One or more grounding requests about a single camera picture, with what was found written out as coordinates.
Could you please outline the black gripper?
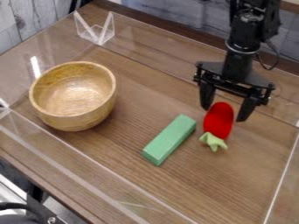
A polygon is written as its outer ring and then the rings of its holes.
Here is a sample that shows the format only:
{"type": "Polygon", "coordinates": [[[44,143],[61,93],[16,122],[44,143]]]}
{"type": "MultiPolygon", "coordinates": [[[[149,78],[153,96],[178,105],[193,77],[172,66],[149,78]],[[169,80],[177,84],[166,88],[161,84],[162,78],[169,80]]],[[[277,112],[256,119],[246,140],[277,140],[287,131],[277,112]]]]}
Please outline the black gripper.
{"type": "Polygon", "coordinates": [[[254,71],[252,54],[226,52],[222,62],[198,61],[193,81],[200,87],[200,105],[208,110],[216,90],[244,98],[237,122],[244,122],[257,105],[267,105],[276,86],[254,71]]]}

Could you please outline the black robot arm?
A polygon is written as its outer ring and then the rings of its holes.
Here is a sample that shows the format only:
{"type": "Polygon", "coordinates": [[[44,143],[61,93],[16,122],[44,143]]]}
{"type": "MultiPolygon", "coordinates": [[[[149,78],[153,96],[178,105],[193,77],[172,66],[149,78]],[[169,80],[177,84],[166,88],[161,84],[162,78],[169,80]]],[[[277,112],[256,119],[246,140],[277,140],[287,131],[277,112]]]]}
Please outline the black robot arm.
{"type": "Polygon", "coordinates": [[[193,81],[200,88],[200,106],[208,110],[216,90],[244,99],[237,122],[244,122],[254,108],[267,105],[276,85],[253,69],[253,58],[261,62],[260,44],[267,43],[277,57],[279,52],[269,39],[277,34],[280,0],[229,0],[229,35],[225,40],[226,54],[222,62],[198,61],[193,81]]]}

